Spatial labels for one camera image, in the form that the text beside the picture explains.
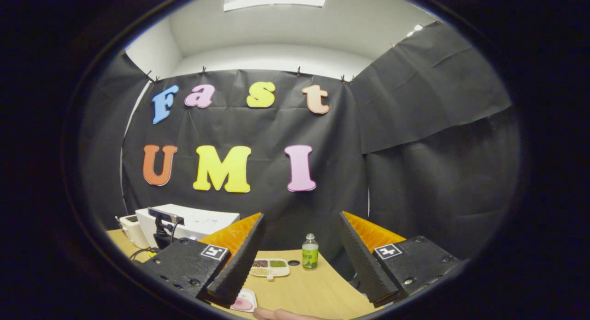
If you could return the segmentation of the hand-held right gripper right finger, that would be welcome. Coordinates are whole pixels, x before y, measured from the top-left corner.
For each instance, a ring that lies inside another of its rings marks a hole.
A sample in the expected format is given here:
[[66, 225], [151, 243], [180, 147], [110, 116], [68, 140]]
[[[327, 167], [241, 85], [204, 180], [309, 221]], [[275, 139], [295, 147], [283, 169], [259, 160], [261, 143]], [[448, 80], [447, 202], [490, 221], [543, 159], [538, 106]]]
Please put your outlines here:
[[404, 238], [345, 211], [339, 233], [360, 288], [376, 308], [415, 295], [464, 264], [425, 236]]

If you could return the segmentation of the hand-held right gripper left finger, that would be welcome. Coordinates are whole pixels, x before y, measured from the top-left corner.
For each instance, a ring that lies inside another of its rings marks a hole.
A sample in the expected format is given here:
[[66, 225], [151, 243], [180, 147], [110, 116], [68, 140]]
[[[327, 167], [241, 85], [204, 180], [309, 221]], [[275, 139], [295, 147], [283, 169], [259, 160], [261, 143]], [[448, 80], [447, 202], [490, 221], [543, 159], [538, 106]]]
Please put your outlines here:
[[230, 307], [254, 263], [266, 231], [255, 213], [200, 240], [177, 239], [139, 268], [177, 294]]

